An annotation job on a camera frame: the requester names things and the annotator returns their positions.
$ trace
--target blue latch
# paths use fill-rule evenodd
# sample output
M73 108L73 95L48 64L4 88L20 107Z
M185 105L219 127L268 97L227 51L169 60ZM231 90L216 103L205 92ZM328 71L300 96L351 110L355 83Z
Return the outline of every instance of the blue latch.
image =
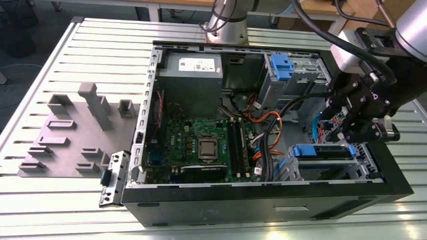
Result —
M271 66L279 81L288 81L294 74L294 63L287 55L271 54Z
M350 154L352 157L356 157L358 155L358 150L355 149L354 146L348 145L348 150L350 150Z
M318 156L314 145L298 145L294 148L295 157L314 157Z

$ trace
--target chip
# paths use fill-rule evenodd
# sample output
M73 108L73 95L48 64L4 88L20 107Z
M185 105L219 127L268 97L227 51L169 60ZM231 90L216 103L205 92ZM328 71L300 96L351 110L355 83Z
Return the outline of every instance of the chip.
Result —
M199 159L212 163L219 159L219 139L216 137L199 138Z

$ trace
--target metal bracket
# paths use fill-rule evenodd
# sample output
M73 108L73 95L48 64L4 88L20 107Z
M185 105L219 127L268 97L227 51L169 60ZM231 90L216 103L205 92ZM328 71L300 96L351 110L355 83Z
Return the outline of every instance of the metal bracket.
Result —
M121 195L125 186L131 153L119 151L111 155L108 169L103 172L100 184L103 185L99 207L123 207Z
M388 138L395 137L394 125L392 125L392 117L386 115L383 118L378 119L378 123L383 125Z

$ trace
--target white cable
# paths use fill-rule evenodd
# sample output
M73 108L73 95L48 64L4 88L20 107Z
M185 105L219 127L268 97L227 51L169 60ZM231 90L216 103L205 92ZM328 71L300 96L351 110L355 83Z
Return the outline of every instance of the white cable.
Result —
M260 138L264 136L264 133L262 133L260 135L258 135L252 140L251 140L251 145L254 145L255 144L255 142L258 141L258 140L260 140Z
M3 66L3 67L0 67L0 70L11 68L11 67L17 67L17 66L35 66L35 67L43 68L43 66L37 65L37 64L21 63L21 64L12 64L8 66Z

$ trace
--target wire bundle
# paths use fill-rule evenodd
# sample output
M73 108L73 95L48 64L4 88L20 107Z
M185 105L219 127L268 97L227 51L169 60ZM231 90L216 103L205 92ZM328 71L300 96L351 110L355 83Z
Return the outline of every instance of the wire bundle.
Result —
M157 93L157 97L159 97L159 115L157 115L157 122L155 124L155 131L153 131L153 134L152 134L152 138L151 140L153 140L156 138L156 134L157 134L157 130L159 130L159 125L160 125L160 121L161 121L161 113L163 113L163 100L161 100L161 94L160 94L160 91L157 90L156 91Z

